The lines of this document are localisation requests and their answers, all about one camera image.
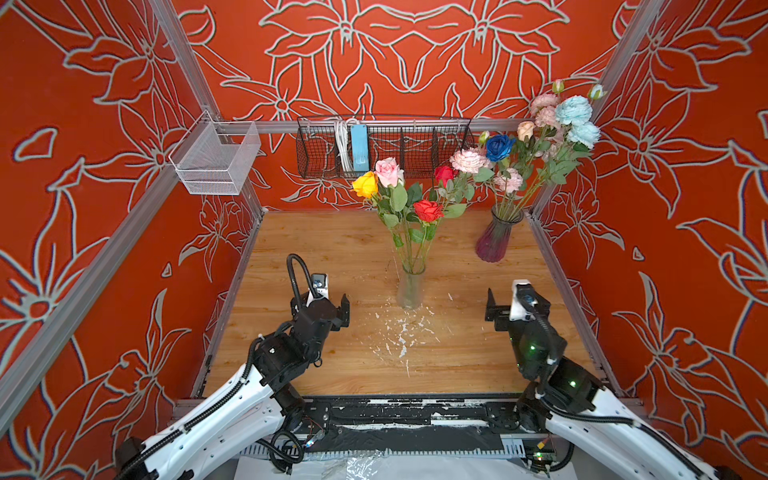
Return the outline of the purple glass fluted vase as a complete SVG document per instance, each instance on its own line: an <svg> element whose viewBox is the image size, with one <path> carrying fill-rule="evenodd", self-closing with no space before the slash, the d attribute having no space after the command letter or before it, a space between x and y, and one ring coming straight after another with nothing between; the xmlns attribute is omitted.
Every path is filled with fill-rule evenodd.
<svg viewBox="0 0 768 480"><path fill-rule="evenodd" d="M491 209L492 220L475 244L477 257L488 263L498 263L505 257L512 228L524 218L523 212L506 218L498 210L497 206Z"/></svg>

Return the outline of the clear glass cylinder vase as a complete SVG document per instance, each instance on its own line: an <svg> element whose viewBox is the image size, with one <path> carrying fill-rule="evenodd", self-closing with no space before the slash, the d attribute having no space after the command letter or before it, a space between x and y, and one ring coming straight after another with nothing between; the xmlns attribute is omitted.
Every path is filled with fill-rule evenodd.
<svg viewBox="0 0 768 480"><path fill-rule="evenodd" d="M416 310L423 302L426 264L421 259L406 262L401 267L397 301L405 310Z"/></svg>

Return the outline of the bright red rose stem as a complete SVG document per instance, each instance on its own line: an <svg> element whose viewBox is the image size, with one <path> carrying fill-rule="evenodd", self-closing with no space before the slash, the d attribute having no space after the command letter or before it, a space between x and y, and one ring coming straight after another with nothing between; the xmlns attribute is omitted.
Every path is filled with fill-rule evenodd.
<svg viewBox="0 0 768 480"><path fill-rule="evenodd" d="M413 205L415 222L410 222L408 239L411 243L409 271L423 273L428 254L436 237L438 226L444 217L443 206L435 201L420 200Z"/></svg>

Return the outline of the pink peony flower stem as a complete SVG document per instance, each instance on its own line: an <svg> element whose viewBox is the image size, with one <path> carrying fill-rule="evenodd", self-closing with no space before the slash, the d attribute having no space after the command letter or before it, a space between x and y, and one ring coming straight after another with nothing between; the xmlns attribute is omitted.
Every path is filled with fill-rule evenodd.
<svg viewBox="0 0 768 480"><path fill-rule="evenodd" d="M520 173L510 167L498 170L490 180L495 197L495 213L502 220L510 220L515 211L515 200L524 183Z"/></svg>

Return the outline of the orange yellow rose stem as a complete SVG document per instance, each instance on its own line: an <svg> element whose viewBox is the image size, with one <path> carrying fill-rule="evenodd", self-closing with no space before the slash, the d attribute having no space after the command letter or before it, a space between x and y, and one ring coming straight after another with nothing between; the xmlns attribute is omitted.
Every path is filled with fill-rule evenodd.
<svg viewBox="0 0 768 480"><path fill-rule="evenodd" d="M392 232L399 224L399 217L394 213L390 202L390 188L380 184L378 176L370 171L352 183L353 192L364 205L374 210L381 223Z"/></svg>

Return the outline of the large pink peony stem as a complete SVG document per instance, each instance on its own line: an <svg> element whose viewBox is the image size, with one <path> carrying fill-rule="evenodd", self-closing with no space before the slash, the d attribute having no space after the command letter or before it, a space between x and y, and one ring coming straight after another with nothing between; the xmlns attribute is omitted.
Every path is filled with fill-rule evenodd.
<svg viewBox="0 0 768 480"><path fill-rule="evenodd" d="M493 165L486 156L485 146L457 151L450 158L454 178L445 189L452 203L470 202L476 187L493 176Z"/></svg>

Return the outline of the dark blue rose stem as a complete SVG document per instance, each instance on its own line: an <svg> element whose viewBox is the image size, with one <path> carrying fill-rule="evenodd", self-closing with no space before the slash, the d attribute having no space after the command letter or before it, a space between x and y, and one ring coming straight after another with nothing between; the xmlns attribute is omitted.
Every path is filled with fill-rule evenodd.
<svg viewBox="0 0 768 480"><path fill-rule="evenodd" d="M514 138L505 134L490 136L485 142L486 156L492 162L494 175L498 170L514 168L512 166L512 154L515 142Z"/></svg>

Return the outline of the small pink rose stem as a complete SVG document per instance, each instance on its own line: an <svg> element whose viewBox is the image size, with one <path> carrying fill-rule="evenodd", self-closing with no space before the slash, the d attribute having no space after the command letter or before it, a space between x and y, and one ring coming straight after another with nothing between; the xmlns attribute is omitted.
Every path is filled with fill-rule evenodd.
<svg viewBox="0 0 768 480"><path fill-rule="evenodd" d="M408 192L404 170L390 157L376 162L374 174L378 190L372 197L372 202L377 208L380 220L392 234L404 270L413 273L415 261L407 220Z"/></svg>

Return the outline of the cream rose flower stem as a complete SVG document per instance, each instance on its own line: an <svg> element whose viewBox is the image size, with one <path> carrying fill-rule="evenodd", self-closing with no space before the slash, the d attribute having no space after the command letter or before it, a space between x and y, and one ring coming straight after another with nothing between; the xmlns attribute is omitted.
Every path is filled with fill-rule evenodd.
<svg viewBox="0 0 768 480"><path fill-rule="evenodd" d="M526 175L536 153L537 139L535 136L536 125L532 121L524 121L517 128L517 163L516 170L522 175Z"/></svg>

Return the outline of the light blue peony stem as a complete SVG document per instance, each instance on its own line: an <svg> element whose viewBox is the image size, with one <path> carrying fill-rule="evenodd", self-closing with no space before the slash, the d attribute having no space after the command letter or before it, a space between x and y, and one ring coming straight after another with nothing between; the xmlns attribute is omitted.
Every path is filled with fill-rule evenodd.
<svg viewBox="0 0 768 480"><path fill-rule="evenodd" d="M566 97L564 93L562 94L562 101L556 107L556 119L563 125L564 141L555 157L547 163L544 163L540 157L533 158L526 175L523 176L527 186L522 190L519 209L529 206L543 187L565 184L569 174L576 170L582 161L592 156L601 137L600 128L592 121L593 104L603 96L604 90L600 84L592 85L585 96ZM530 111L532 101L529 104L530 119L528 121L534 122ZM536 152L546 150L549 142L540 138L537 129L535 136Z"/></svg>

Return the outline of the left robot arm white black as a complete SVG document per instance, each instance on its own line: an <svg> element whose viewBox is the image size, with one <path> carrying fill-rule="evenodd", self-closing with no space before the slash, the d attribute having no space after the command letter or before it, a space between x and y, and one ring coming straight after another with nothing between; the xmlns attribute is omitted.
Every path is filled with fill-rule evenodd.
<svg viewBox="0 0 768 480"><path fill-rule="evenodd" d="M305 402L291 383L321 366L329 333L350 323L350 302L334 305L326 276L311 274L299 255L289 254L286 267L290 320L254 339L237 372L181 419L145 440L128 438L115 452L117 478L203 479L252 444L282 472L303 461L293 431Z"/></svg>

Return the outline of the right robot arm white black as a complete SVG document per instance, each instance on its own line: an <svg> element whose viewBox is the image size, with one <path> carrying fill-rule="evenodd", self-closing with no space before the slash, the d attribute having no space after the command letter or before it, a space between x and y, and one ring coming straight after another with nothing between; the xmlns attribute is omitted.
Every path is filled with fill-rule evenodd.
<svg viewBox="0 0 768 480"><path fill-rule="evenodd" d="M567 441L623 479L735 479L687 452L631 411L596 376L565 355L549 321L551 304L526 280L512 300L487 298L485 319L508 334L517 369L529 384L517 401L520 426Z"/></svg>

